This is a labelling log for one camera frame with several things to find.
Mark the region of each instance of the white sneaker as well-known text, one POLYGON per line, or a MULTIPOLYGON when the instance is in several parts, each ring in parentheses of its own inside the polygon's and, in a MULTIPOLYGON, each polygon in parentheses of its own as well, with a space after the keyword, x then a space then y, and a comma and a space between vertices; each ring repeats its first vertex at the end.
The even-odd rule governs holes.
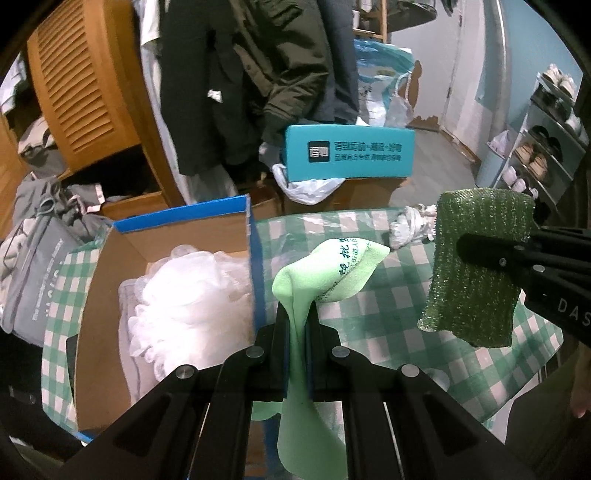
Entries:
POLYGON ((564 127, 575 137, 579 137, 581 133, 581 120, 579 120, 579 117, 574 114, 574 110, 570 110, 570 117, 564 123, 564 127))
POLYGON ((542 77, 547 78, 549 81, 554 83, 556 86, 558 86, 558 84, 560 83, 562 76, 563 76, 562 72, 553 63, 551 63, 550 66, 548 67, 548 70, 546 70, 542 74, 542 77))
POLYGON ((574 93, 577 91, 577 86, 570 75, 562 75, 558 88, 571 98, 574 98, 574 93))
POLYGON ((511 190, 517 193, 523 193, 527 188, 527 183, 524 179, 517 179, 517 181, 511 187, 511 190))
POLYGON ((513 167, 509 166, 503 172, 502 177, 503 181, 507 184, 507 186, 511 187, 517 180, 517 172, 513 167))

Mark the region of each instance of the blue wall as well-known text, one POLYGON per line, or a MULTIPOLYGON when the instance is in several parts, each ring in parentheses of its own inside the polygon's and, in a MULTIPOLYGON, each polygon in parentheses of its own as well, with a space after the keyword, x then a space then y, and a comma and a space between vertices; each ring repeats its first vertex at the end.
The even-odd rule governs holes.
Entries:
MULTIPOLYGON (((535 76, 550 63, 572 76, 577 87, 583 73, 552 27, 524 0, 501 0, 511 52, 511 101, 507 123, 519 131, 534 90, 535 76)), ((496 45, 491 2, 484 0, 486 51, 476 101, 493 110, 496 96, 496 45)))

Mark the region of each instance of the cardboard box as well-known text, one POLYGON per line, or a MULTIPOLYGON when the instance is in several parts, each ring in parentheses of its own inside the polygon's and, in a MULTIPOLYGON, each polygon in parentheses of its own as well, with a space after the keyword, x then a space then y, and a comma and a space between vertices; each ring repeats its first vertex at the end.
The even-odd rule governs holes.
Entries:
POLYGON ((279 194, 270 186, 258 186, 248 192, 252 202, 252 214, 255 220, 267 220, 283 215, 283 205, 279 194))
POLYGON ((182 244, 249 255, 255 330, 266 323, 262 250, 248 196, 116 222, 100 253, 80 326, 74 379, 79 430, 102 430, 131 406, 119 359, 119 285, 144 275, 149 263, 182 244))
POLYGON ((293 125, 285 132, 289 181, 406 178, 413 173, 414 130, 360 125, 293 125))
POLYGON ((289 198, 284 199, 285 215, 294 213, 332 212, 335 210, 359 210, 385 208, 392 192, 406 179, 349 179, 326 200, 316 205, 302 205, 289 198))

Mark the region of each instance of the green checkered tablecloth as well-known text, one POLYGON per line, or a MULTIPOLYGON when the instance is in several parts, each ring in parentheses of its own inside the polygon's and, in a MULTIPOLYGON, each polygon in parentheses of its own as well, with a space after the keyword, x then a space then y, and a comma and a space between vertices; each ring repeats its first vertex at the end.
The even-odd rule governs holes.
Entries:
MULTIPOLYGON (((358 237, 388 241, 389 224, 402 209, 357 210, 292 215, 258 223, 263 246, 268 321, 276 301, 271 295, 279 270, 308 255, 329 238, 358 237)), ((404 247, 386 257, 361 292, 321 304, 322 323, 339 331, 341 342, 373 363, 398 368, 412 363, 435 368, 450 379, 449 394, 479 421, 492 417, 554 355, 562 331, 523 305, 515 309, 510 348, 473 348, 449 332, 417 328, 426 305, 435 243, 404 247)), ((331 415, 330 408, 324 413, 331 415)), ((328 422, 342 425, 338 408, 328 422)))
MULTIPOLYGON (((360 237, 387 243, 389 223, 401 209, 356 210, 292 215, 258 222, 268 321, 274 321, 271 294, 279 270, 308 255, 329 238, 360 237)), ((552 357, 563 341, 560 329, 523 306, 515 309, 510 348, 473 348, 448 332, 417 328, 432 275, 434 243, 393 252, 355 297, 319 306, 321 321, 339 331, 344 345, 373 363, 397 368, 414 363, 445 372, 450 395, 478 420, 493 416, 552 357)), ((43 349, 43 407, 57 424, 76 430, 67 375, 66 338, 75 335, 99 250, 87 245, 72 253, 57 280, 43 349)), ((338 405, 320 407, 327 423, 342 434, 338 405)))
POLYGON ((67 370, 66 340, 78 334, 102 241, 73 250, 62 263, 51 295, 41 360, 41 402, 55 423, 77 431, 76 410, 67 370))

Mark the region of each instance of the shoe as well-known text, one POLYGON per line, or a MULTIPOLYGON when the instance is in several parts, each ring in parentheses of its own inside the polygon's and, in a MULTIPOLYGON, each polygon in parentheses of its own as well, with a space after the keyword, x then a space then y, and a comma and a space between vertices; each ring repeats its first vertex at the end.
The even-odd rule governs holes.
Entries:
POLYGON ((544 181, 548 173, 546 158, 541 153, 538 153, 528 165, 528 169, 538 181, 544 181))
POLYGON ((556 96, 552 95, 540 83, 534 94, 531 96, 531 101, 538 105, 541 109, 545 109, 556 101, 556 96))
POLYGON ((527 190, 527 182, 525 179, 518 178, 511 187, 511 190, 517 193, 523 193, 527 190))
POLYGON ((542 225, 548 219, 550 213, 550 207, 546 203, 539 199, 535 201, 534 222, 538 225, 542 225))
POLYGON ((542 74, 542 77, 548 79, 549 81, 554 83, 556 86, 558 86, 563 75, 562 75, 562 72, 558 69, 558 67, 556 65, 554 65, 553 63, 551 63, 550 66, 548 66, 548 70, 546 70, 542 74))
POLYGON ((558 97, 555 97, 554 95, 552 95, 552 97, 554 97, 554 99, 552 103, 546 106, 546 111, 554 120, 563 124, 569 119, 572 108, 558 97))
POLYGON ((577 86, 570 75, 562 75, 558 88, 566 93, 569 97, 574 99, 574 94, 577 91, 577 86))
POLYGON ((513 167, 507 167, 503 172, 502 177, 507 186, 511 187, 517 180, 517 172, 513 167))
POLYGON ((531 156, 534 154, 534 147, 532 147, 529 143, 525 143, 520 145, 515 149, 515 155, 519 158, 519 161, 523 163, 523 165, 529 165, 531 161, 531 156))
POLYGON ((587 131, 585 130, 585 127, 583 127, 583 126, 581 126, 581 134, 579 135, 579 140, 581 140, 581 143, 585 147, 589 146, 589 136, 587 135, 587 131))
POLYGON ((574 135, 575 138, 578 138, 581 134, 581 120, 579 120, 579 117, 574 114, 574 110, 571 109, 570 117, 564 123, 564 127, 569 133, 574 135))
POLYGON ((538 88, 531 96, 531 101, 557 122, 564 123, 569 117, 570 106, 546 90, 542 84, 538 85, 538 88))
POLYGON ((562 147, 560 146, 560 142, 556 137, 550 137, 546 140, 546 144, 542 145, 550 155, 552 155, 558 163, 562 163, 562 147))
POLYGON ((546 140, 549 139, 550 134, 545 127, 536 125, 530 128, 530 135, 535 138, 540 144, 545 145, 546 140))

